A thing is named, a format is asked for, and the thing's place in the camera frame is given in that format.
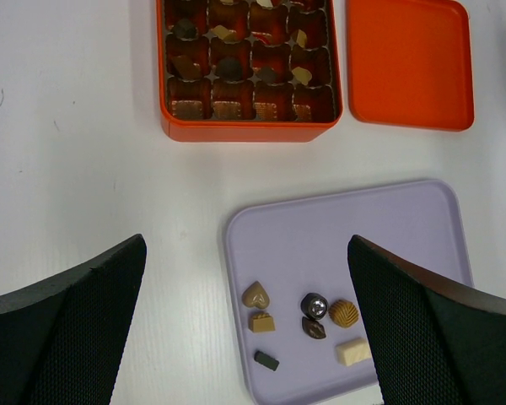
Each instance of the white surface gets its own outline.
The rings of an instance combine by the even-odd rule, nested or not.
[[[162,133],[153,0],[0,0],[0,294],[141,232],[148,264],[113,405],[250,403],[219,248],[226,219],[427,176],[459,196],[476,286],[506,297],[506,0],[463,3],[471,130],[366,125],[345,111],[313,143],[272,145]],[[329,403],[380,399],[370,387]]]

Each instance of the chocolate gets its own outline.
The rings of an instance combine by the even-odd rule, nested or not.
[[[272,316],[266,312],[251,316],[249,327],[253,333],[275,332],[276,330]]]
[[[279,367],[279,361],[275,360],[272,356],[269,356],[260,350],[257,350],[255,352],[253,360],[256,361],[259,365],[264,365],[266,368],[272,371],[277,370],[277,367]]]
[[[224,57],[216,66],[216,75],[228,82],[242,79],[242,65],[235,57]]]
[[[242,295],[242,302],[248,308],[265,310],[270,305],[270,297],[261,283],[255,281]]]
[[[300,304],[300,309],[309,319],[318,321],[328,311],[328,301],[317,293],[307,294]]]
[[[231,30],[227,30],[222,25],[218,25],[212,28],[212,32],[216,35],[220,40],[225,42],[236,42],[238,39],[236,38],[236,33]]]
[[[373,357],[368,341],[363,337],[336,346],[336,352],[337,360],[346,367]]]
[[[172,32],[176,38],[181,40],[194,40],[197,36],[196,26],[189,19],[181,19],[174,27]]]
[[[198,80],[202,77],[201,71],[186,55],[179,57],[171,57],[170,61],[174,65],[176,71],[184,80]]]
[[[312,321],[305,316],[302,318],[302,329],[313,339],[320,340],[326,338],[324,327],[319,322]]]
[[[256,76],[264,83],[273,84],[277,80],[277,74],[269,66],[264,66],[259,70]]]
[[[349,301],[338,300],[328,310],[330,319],[339,327],[348,328],[358,322],[358,309]]]

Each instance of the black mesh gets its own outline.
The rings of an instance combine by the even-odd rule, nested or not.
[[[68,291],[29,389],[29,405],[107,404],[114,388],[142,274],[139,255],[120,255]]]
[[[144,273],[137,235],[0,296],[0,405],[106,405]]]
[[[428,297],[471,403],[506,404],[506,316]]]
[[[386,405],[468,403],[420,284],[357,239],[348,262]]]

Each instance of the orange tin box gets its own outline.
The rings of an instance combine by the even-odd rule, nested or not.
[[[332,0],[157,0],[159,100],[181,142],[308,142],[339,120]]]

